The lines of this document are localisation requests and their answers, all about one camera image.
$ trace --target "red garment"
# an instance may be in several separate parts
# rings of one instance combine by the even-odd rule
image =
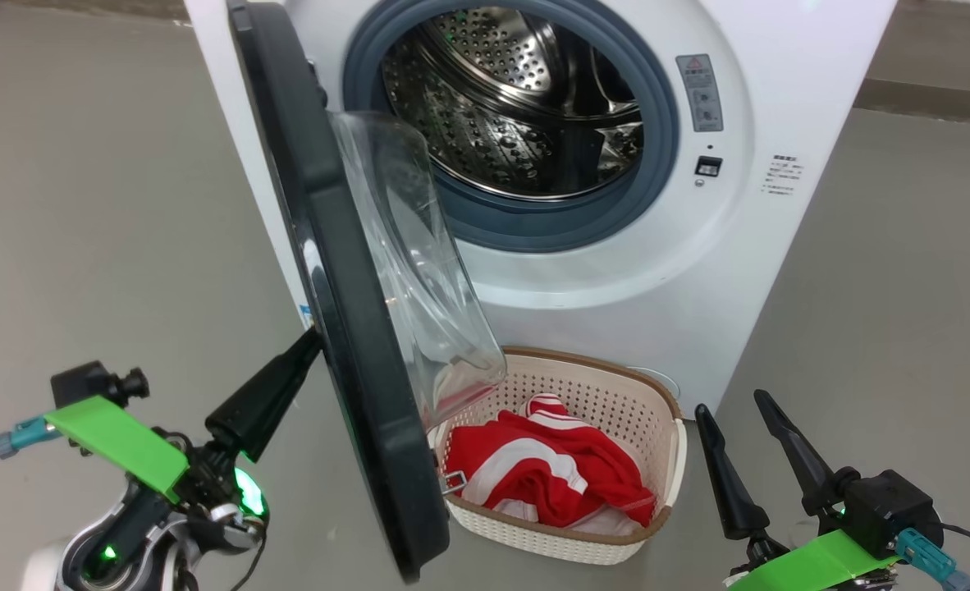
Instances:
[[[485,425],[455,427],[447,472],[462,470],[465,500],[489,509],[533,506],[540,523],[568,527],[608,504],[649,525],[653,493],[634,460],[601,430],[570,416],[553,394],[503,410]]]

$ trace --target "washing machine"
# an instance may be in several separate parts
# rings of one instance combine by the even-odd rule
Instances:
[[[289,0],[286,12],[328,109],[390,113],[424,135],[501,344],[642,370],[692,415],[724,396],[894,4]],[[188,8],[309,317],[226,4]]]

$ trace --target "glowing green led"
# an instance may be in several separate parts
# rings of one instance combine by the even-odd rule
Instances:
[[[263,490],[248,476],[248,472],[241,468],[234,468],[233,474],[237,478],[237,487],[240,489],[240,504],[256,515],[267,513],[267,502],[263,498]]]

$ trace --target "blue connector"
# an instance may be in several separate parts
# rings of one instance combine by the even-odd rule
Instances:
[[[955,570],[955,558],[914,528],[897,535],[897,554],[938,581],[943,591],[970,591],[970,575]]]
[[[32,419],[18,423],[12,430],[0,433],[0,459],[7,460],[20,449],[39,442],[49,442],[61,436],[61,433],[43,420],[43,415],[36,415]]]

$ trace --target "laundry basket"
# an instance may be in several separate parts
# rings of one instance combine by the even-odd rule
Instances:
[[[636,371],[542,349],[507,347],[507,379],[489,396],[448,419],[437,434],[441,465],[451,430],[483,425],[503,409],[516,411],[531,396],[553,393],[571,415],[627,442],[638,453],[643,485],[657,495],[649,527],[626,536],[584,534],[519,520],[449,494],[449,510],[475,534],[528,552],[593,565],[615,565],[638,552],[664,526],[685,471],[685,426],[679,405],[658,381]]]

